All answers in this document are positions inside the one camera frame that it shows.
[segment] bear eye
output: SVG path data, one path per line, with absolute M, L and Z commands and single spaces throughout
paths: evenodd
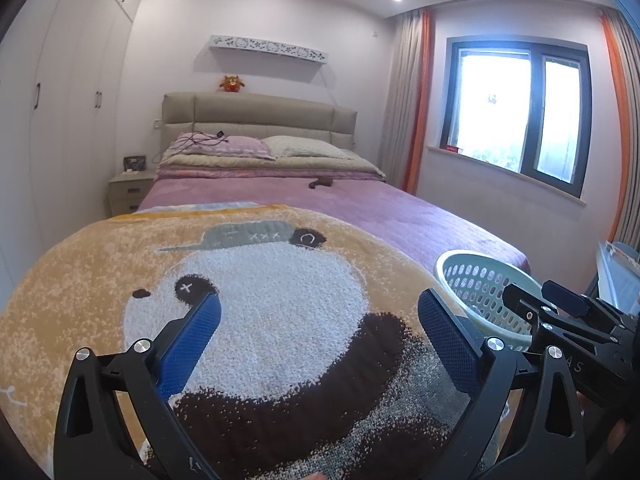
M 137 300 L 141 300 L 142 298 L 148 298 L 151 296 L 151 292 L 146 290 L 146 288 L 139 288 L 138 290 L 134 290 L 132 296 Z
M 199 304 L 206 294 L 217 294 L 218 288 L 207 278 L 187 274 L 175 282 L 175 297 L 189 306 Z
M 315 229 L 308 228 L 296 229 L 289 239 L 289 243 L 291 245 L 296 245 L 298 247 L 307 247 L 309 249 L 318 248 L 325 242 L 326 237 L 322 233 L 316 231 Z

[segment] window sill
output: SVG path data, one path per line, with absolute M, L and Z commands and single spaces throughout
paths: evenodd
M 549 184 L 545 184 L 544 182 L 540 182 L 539 180 L 536 180 L 535 178 L 531 178 L 530 176 L 527 176 L 521 173 L 516 173 L 515 171 L 507 170 L 506 168 L 501 168 L 500 166 L 495 166 L 494 164 L 485 162 L 484 160 L 478 160 L 477 158 L 473 158 L 472 156 L 466 156 L 466 155 L 462 155 L 461 153 L 450 152 L 449 150 L 443 150 L 442 148 L 436 148 L 434 146 L 427 146 L 427 150 L 430 152 L 442 153 L 443 155 L 449 155 L 449 156 L 464 158 L 466 160 L 471 160 L 476 164 L 482 164 L 483 166 L 492 168 L 495 171 L 500 171 L 502 173 L 508 174 L 509 176 L 519 178 L 520 180 L 524 180 L 532 184 L 537 184 L 540 187 L 543 187 L 551 192 L 554 192 L 564 198 L 571 200 L 572 202 L 577 203 L 581 207 L 585 207 L 587 205 L 587 203 L 581 200 L 580 198 L 577 198 L 573 195 L 565 193 L 564 191 L 558 189 L 557 187 L 553 187 L 553 186 L 550 186 Z

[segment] purple bedspread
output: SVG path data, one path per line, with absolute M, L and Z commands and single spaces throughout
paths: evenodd
M 355 225 L 400 249 L 433 272 L 438 257 L 466 249 L 529 272 L 526 256 L 507 242 L 383 182 L 335 180 L 309 189 L 309 178 L 180 178 L 156 182 L 140 210 L 216 202 L 286 204 Z

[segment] headboard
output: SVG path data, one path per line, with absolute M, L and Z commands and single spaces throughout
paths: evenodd
M 306 137 L 353 150 L 357 112 L 337 106 L 227 92 L 173 92 L 162 102 L 161 149 L 182 132 L 265 139 L 277 135 Z

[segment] laundry basket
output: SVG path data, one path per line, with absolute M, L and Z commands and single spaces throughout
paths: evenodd
M 515 351 L 529 348 L 531 325 L 504 306 L 502 292 L 514 283 L 542 300 L 542 288 L 532 277 L 471 251 L 444 253 L 436 262 L 434 274 L 484 336 L 497 336 Z

